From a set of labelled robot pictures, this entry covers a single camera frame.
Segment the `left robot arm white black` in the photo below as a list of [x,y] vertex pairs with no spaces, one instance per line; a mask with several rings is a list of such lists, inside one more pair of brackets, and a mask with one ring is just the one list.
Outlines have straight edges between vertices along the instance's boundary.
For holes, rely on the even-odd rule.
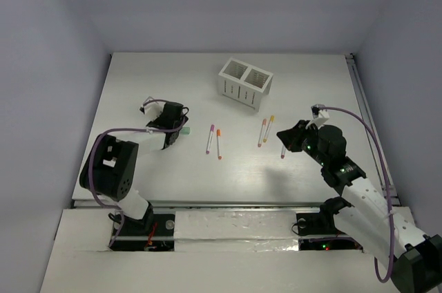
[[146,117],[141,128],[112,128],[100,133],[79,175],[79,184],[102,207],[115,209],[137,234],[149,232],[150,202],[134,185],[137,159],[169,148],[188,122],[189,108],[181,103],[148,97],[140,106]]

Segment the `green eraser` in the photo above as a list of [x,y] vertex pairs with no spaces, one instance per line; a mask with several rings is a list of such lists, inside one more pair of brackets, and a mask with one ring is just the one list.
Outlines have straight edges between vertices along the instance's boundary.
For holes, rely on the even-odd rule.
[[191,132],[191,129],[189,127],[183,127],[180,131],[180,133],[183,135],[189,135],[190,132]]

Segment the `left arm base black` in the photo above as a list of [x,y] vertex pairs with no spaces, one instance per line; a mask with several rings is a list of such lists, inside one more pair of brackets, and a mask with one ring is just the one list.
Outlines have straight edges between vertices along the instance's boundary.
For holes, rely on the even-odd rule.
[[109,247],[117,252],[172,252],[175,249],[175,214],[155,213],[151,205],[141,220],[118,212],[108,214],[113,222]]

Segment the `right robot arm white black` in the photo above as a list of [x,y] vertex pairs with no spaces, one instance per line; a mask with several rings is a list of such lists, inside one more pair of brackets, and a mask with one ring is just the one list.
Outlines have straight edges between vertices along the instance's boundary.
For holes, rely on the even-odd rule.
[[337,193],[318,212],[297,214],[299,236],[348,236],[374,257],[375,268],[385,268],[385,280],[399,292],[429,292],[441,284],[441,237],[427,235],[392,208],[347,156],[338,127],[300,120],[276,135],[286,150],[317,162],[323,180]]

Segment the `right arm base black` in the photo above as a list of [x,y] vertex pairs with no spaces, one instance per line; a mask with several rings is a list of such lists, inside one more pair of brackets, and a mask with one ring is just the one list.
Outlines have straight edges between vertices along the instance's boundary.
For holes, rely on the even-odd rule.
[[354,249],[355,240],[336,228],[334,216],[351,204],[341,197],[326,200],[316,213],[297,213],[291,231],[300,237],[300,250]]

